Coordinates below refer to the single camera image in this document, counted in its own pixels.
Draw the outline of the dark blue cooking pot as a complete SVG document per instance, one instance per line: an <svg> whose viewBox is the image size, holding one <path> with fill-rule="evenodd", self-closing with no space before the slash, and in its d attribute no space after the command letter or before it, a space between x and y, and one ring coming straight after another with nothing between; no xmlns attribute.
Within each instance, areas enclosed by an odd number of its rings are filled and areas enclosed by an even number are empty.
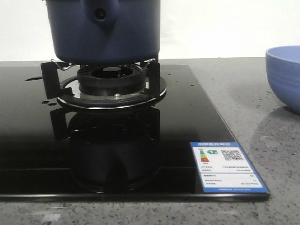
<svg viewBox="0 0 300 225"><path fill-rule="evenodd" d="M160 49L158 0L48 0L55 55L81 65L127 64Z"/></svg>

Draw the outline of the light blue ceramic bowl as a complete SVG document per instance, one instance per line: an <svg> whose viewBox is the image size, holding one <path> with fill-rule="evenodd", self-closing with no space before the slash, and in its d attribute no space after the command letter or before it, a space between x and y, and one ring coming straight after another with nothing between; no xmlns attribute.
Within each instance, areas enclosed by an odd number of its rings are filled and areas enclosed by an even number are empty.
<svg viewBox="0 0 300 225"><path fill-rule="evenodd" d="M278 46L265 53L267 80L277 98L300 113L300 47Z"/></svg>

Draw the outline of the black right pot support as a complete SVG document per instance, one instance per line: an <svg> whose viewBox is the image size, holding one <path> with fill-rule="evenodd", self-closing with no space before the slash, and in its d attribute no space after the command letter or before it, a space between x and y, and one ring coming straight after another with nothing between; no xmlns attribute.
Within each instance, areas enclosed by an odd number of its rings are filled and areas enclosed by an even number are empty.
<svg viewBox="0 0 300 225"><path fill-rule="evenodd" d="M114 110L138 107L141 105L155 104L161 101L166 95L166 81L160 75L160 64L155 58L142 61L139 64L123 65L80 65L86 66L139 68L146 74L145 87L139 91L113 96L95 96L81 92L77 75L66 80L60 81L58 71L67 71L72 67L66 62L50 62L41 64L42 78L47 99L55 98L59 104L70 108L84 110Z"/></svg>

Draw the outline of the black right gas burner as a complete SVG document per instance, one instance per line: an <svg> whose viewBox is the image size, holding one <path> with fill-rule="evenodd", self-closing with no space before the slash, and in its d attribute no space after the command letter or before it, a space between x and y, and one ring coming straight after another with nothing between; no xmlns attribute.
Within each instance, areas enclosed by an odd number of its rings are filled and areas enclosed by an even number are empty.
<svg viewBox="0 0 300 225"><path fill-rule="evenodd" d="M95 96L130 94L145 87L146 74L139 68L126 66L86 66L78 70L79 90Z"/></svg>

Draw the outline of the blue energy efficiency label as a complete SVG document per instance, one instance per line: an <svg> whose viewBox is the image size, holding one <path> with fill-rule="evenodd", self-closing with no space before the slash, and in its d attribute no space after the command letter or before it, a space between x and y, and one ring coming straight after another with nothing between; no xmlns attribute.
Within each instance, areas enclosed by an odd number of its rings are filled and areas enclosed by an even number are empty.
<svg viewBox="0 0 300 225"><path fill-rule="evenodd" d="M191 142L205 193L268 193L237 142Z"/></svg>

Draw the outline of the black glass gas cooktop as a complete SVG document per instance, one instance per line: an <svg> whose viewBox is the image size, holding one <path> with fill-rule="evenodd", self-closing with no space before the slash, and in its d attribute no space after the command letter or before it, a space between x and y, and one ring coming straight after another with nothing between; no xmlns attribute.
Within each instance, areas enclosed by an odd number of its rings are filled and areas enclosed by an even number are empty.
<svg viewBox="0 0 300 225"><path fill-rule="evenodd" d="M84 110L47 99L41 65L0 69L2 201L264 201L205 193L191 142L237 142L187 65L155 104Z"/></svg>

